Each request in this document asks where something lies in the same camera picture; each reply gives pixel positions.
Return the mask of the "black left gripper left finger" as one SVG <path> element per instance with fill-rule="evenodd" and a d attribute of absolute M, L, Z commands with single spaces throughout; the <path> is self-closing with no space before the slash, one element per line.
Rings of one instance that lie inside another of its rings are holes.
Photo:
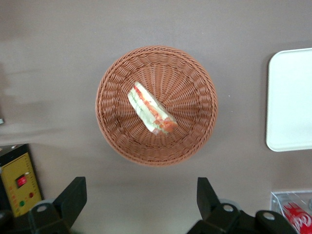
<path fill-rule="evenodd" d="M 9 210 L 0 212 L 2 234 L 72 234 L 72 226 L 87 202 L 84 176 L 76 177 L 53 201 L 41 201 L 26 214 L 14 217 Z"/>

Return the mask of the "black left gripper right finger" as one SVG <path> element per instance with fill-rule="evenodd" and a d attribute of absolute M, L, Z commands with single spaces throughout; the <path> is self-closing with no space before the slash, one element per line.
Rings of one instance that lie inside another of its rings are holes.
<path fill-rule="evenodd" d="M 258 211 L 250 216 L 230 203 L 222 203 L 209 180 L 197 179 L 197 206 L 202 219 L 190 234 L 295 234 L 297 231 L 279 213 Z"/>

